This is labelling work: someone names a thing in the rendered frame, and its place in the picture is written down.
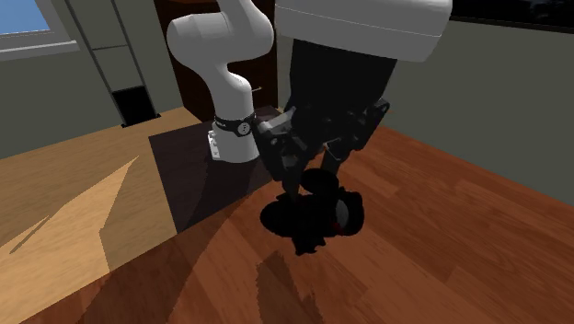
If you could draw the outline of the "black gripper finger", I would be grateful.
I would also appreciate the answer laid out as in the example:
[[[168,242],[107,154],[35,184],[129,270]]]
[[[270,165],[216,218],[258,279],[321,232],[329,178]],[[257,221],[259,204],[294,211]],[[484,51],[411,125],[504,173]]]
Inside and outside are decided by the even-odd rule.
[[[291,107],[277,116],[258,116],[253,134],[261,159],[288,198],[297,200],[301,177],[321,146],[319,115],[310,106]]]
[[[333,138],[324,143],[325,154],[321,168],[337,174],[340,165],[352,151],[362,150],[390,108],[390,103],[380,98],[361,113],[348,112],[347,124]]]

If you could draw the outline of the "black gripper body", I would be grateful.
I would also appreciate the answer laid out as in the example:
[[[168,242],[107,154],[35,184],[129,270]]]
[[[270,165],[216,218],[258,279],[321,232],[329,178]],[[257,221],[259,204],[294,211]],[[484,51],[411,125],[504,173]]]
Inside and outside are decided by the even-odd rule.
[[[392,58],[294,40],[286,107],[295,109],[293,129],[318,137],[327,131],[325,120],[340,125],[347,112],[372,106],[383,96],[396,63]]]

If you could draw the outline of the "black rounded object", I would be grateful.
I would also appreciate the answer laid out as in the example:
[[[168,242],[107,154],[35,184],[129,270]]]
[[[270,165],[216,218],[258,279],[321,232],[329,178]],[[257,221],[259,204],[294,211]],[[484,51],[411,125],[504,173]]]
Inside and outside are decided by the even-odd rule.
[[[314,253],[328,237],[350,237],[362,230],[362,196],[347,191],[336,175],[309,168],[302,174],[301,185],[308,191],[306,195],[292,199],[283,193],[266,205],[259,217],[271,233],[292,241],[296,255]]]

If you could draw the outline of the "dark robot stand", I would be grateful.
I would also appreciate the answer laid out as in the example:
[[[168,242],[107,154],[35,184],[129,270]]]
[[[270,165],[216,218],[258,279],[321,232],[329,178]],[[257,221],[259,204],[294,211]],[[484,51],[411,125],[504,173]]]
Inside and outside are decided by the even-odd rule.
[[[181,233],[271,182],[260,159],[212,159],[210,121],[152,135],[149,142],[176,230]]]

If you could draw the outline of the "grey tall cabinet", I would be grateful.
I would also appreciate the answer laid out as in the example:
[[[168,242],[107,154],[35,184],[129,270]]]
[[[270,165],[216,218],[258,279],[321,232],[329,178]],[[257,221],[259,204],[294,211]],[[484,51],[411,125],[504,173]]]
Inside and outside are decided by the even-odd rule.
[[[158,118],[117,0],[64,2],[121,117],[121,126]]]

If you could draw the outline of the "window with grey frame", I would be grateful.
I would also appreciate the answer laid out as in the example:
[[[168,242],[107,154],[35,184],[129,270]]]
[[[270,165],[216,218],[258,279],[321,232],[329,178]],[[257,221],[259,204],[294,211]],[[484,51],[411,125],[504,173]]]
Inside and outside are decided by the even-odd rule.
[[[78,50],[54,0],[0,0],[0,62]]]

